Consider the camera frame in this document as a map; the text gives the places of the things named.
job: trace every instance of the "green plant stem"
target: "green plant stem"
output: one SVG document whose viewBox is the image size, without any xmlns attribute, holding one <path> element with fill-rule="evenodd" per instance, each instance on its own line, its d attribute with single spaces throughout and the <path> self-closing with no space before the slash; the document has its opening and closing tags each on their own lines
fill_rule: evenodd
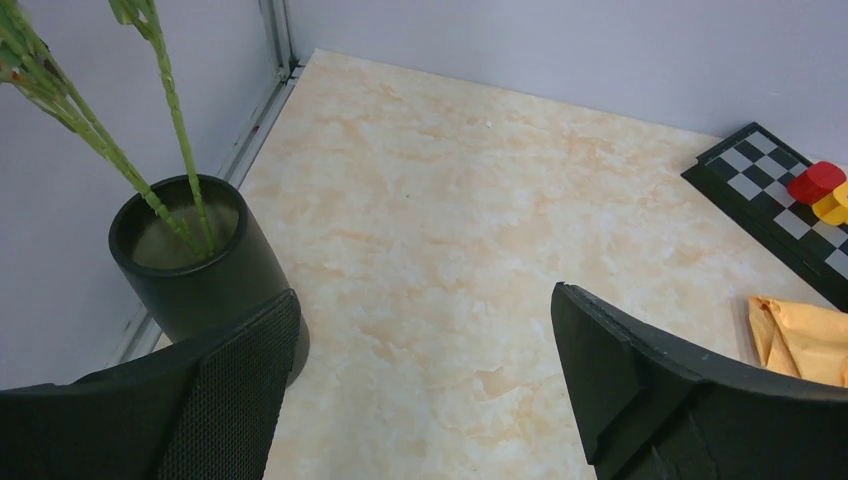
<svg viewBox="0 0 848 480">
<path fill-rule="evenodd" d="M 14 22 L 15 27 L 21 30 L 25 36 L 30 39 L 37 52 L 51 63 L 58 74 L 59 78 L 54 78 L 51 74 L 43 75 L 43 67 L 35 62 L 27 46 L 18 44 L 14 40 L 12 33 L 8 32 L 2 25 L 0 25 L 0 37 L 2 37 L 4 41 L 9 42 L 10 47 L 21 58 L 21 61 L 26 66 L 27 72 L 30 75 L 34 75 L 37 80 L 39 80 L 40 84 L 50 86 L 51 90 L 55 90 L 49 92 L 52 94 L 52 99 L 41 99 L 48 106 L 55 108 L 53 112 L 55 115 L 51 115 L 62 118 L 67 125 L 70 125 L 72 129 L 76 131 L 80 138 L 91 146 L 100 156 L 109 161 L 124 176 L 124 178 L 130 182 L 133 188 L 139 192 L 150 208 L 152 208 L 153 211 L 156 212 L 156 214 L 174 231 L 174 233 L 176 233 L 191 248 L 195 255 L 199 258 L 205 258 L 206 255 L 203 254 L 202 250 L 197 246 L 196 242 L 192 238 L 191 230 L 187 228 L 185 224 L 180 224 L 180 222 L 176 220 L 170 210 L 168 210 L 168 208 L 159 199 L 158 195 L 156 195 L 156 193 L 150 188 L 150 185 L 144 181 L 132 163 L 129 162 L 126 154 L 120 147 L 118 147 L 103 125 L 100 124 L 99 120 L 94 115 L 94 112 L 92 112 L 88 104 L 85 100 L 83 100 L 73 83 L 68 80 L 68 77 L 59 66 L 59 63 L 53 58 L 50 51 L 47 50 L 47 47 L 41 41 L 40 37 L 38 37 L 35 31 L 32 30 L 29 23 L 21 17 L 17 5 L 9 0 L 4 0 L 0 6 L 5 8 L 7 15 Z M 81 112 L 82 117 L 87 122 L 80 118 L 77 109 L 74 108 L 74 106 L 71 105 L 71 103 L 65 98 L 62 93 L 63 87 L 67 88 L 71 99 L 79 108 L 79 112 Z M 50 112 L 48 112 L 42 105 L 36 103 L 36 106 L 50 114 Z"/>
<path fill-rule="evenodd" d="M 168 56 L 168 51 L 165 48 L 165 38 L 162 33 L 162 27 L 159 23 L 159 15 L 156 12 L 156 2 L 149 1 L 149 11 L 143 13 L 147 17 L 148 25 L 150 26 L 150 44 L 156 52 L 156 62 L 159 65 L 159 77 L 162 79 L 162 87 L 165 89 L 165 99 L 168 101 L 168 108 L 171 110 L 171 120 L 174 123 L 174 131 L 177 134 L 177 140 L 180 143 L 180 151 L 183 155 L 186 174 L 188 175 L 191 194 L 194 198 L 194 207 L 197 209 L 197 216 L 200 220 L 200 227 L 203 230 L 203 235 L 206 237 L 206 246 L 209 249 L 209 254 L 215 253 L 215 239 L 212 236 L 212 227 L 209 225 L 209 217 L 206 215 L 206 206 L 203 204 L 203 195 L 200 191 L 200 180 L 197 177 L 197 167 L 194 163 L 194 155 L 191 151 L 191 142 L 188 139 L 186 132 L 185 120 L 183 119 L 182 109 L 180 108 L 180 99 L 177 96 L 176 86 L 174 85 L 174 76 L 171 71 L 171 58 Z"/>
<path fill-rule="evenodd" d="M 43 88 L 39 88 L 38 86 L 33 85 L 29 82 L 15 80 L 9 77 L 2 77 L 0 78 L 0 83 L 11 83 L 18 89 L 25 89 L 27 92 L 29 92 L 29 94 L 24 94 L 24 96 L 27 97 L 30 101 L 33 101 L 33 98 L 52 98 L 52 95 L 48 91 L 44 90 Z"/>
<path fill-rule="evenodd" d="M 69 124 L 65 120 L 64 117 L 62 117 L 61 115 L 59 115 L 58 113 L 55 112 L 56 108 L 53 108 L 53 106 L 50 105 L 48 102 L 46 102 L 45 100 L 42 100 L 43 97 L 39 97 L 37 94 L 33 95 L 32 93 L 30 93 L 29 90 L 27 90 L 27 86 L 21 85 L 20 83 L 16 83 L 16 82 L 8 82 L 8 83 L 11 83 L 12 85 L 14 85 L 18 89 L 18 91 L 21 92 L 21 95 L 26 97 L 30 102 L 33 103 L 33 105 L 40 108 L 42 112 L 44 112 L 47 115 L 50 115 L 51 117 L 55 118 L 59 123 L 64 125 L 71 132 L 79 134 L 79 132 L 76 131 L 75 127 L 73 127 L 71 124 Z"/>
</svg>

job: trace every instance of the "black plant pot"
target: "black plant pot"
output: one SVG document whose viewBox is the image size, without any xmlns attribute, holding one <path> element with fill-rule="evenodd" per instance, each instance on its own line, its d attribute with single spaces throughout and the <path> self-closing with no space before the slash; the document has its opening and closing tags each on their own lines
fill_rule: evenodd
<svg viewBox="0 0 848 480">
<path fill-rule="evenodd" d="M 283 269 L 241 194 L 200 175 L 217 253 L 197 260 L 141 195 L 121 207 L 109 229 L 109 250 L 168 338 L 180 342 L 237 320 L 289 288 Z M 162 203 L 205 245 L 185 175 L 152 186 Z M 301 319 L 289 384 L 306 363 L 309 332 Z"/>
</svg>

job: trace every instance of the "wall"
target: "wall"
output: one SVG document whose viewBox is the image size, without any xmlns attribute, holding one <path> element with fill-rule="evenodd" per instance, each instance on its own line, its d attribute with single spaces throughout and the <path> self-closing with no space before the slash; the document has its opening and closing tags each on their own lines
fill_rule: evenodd
<svg viewBox="0 0 848 480">
<path fill-rule="evenodd" d="M 203 173 L 214 174 L 271 81 L 255 0 L 159 1 Z M 105 0 L 22 0 L 36 30 L 145 178 L 182 173 L 149 45 Z M 69 382 L 114 354 L 139 302 L 109 256 L 132 190 L 82 141 L 0 86 L 0 388 Z"/>
<path fill-rule="evenodd" d="M 288 0 L 316 47 L 848 163 L 843 0 Z"/>
</svg>

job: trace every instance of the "red game piece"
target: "red game piece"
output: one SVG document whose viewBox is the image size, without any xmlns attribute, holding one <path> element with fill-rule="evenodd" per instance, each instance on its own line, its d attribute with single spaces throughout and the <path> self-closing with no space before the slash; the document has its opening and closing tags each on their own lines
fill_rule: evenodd
<svg viewBox="0 0 848 480">
<path fill-rule="evenodd" d="M 795 200 L 812 205 L 845 183 L 845 172 L 830 162 L 819 162 L 789 182 L 786 187 Z"/>
</svg>

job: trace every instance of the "chess piece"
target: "chess piece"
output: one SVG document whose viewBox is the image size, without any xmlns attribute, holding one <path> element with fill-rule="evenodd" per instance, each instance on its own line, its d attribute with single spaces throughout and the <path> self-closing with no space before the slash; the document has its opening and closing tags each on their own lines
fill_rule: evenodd
<svg viewBox="0 0 848 480">
<path fill-rule="evenodd" d="M 830 162 L 819 162 L 789 182 L 786 189 L 798 202 L 813 205 L 843 183 L 845 172 L 841 168 Z"/>
<path fill-rule="evenodd" d="M 848 222 L 848 182 L 814 203 L 813 213 L 828 225 L 836 226 Z"/>
</svg>

